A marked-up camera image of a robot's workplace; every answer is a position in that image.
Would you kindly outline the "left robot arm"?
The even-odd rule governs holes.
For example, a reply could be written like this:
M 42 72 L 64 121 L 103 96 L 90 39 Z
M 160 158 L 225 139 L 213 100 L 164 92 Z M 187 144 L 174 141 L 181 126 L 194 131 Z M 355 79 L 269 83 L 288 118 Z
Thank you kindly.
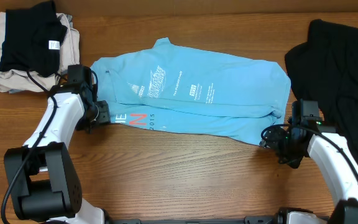
M 47 92 L 47 109 L 21 147 L 4 155 L 8 188 L 1 204 L 7 223 L 11 200 L 20 220 L 37 223 L 112 223 L 107 211 L 83 198 L 80 179 L 68 153 L 74 131 L 110 124 L 108 104 L 99 101 L 98 77 L 89 67 L 70 65 L 63 83 Z

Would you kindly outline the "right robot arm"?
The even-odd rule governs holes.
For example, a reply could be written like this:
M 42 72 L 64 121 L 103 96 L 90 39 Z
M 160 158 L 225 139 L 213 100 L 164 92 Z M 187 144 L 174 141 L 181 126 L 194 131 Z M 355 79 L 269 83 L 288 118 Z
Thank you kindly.
M 328 219 L 300 208 L 281 208 L 274 223 L 358 223 L 358 165 L 345 137 L 319 115 L 315 101 L 292 104 L 286 124 L 274 124 L 261 132 L 260 145 L 273 149 L 279 164 L 297 169 L 309 157 L 318 166 L 331 193 L 334 211 Z

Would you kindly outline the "light blue printed t-shirt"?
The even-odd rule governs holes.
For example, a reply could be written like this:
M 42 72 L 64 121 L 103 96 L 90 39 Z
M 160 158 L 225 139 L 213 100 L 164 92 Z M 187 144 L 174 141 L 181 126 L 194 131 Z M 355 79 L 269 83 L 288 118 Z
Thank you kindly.
M 276 62 L 177 46 L 103 57 L 92 70 L 111 121 L 151 131 L 258 144 L 285 119 L 291 82 Z

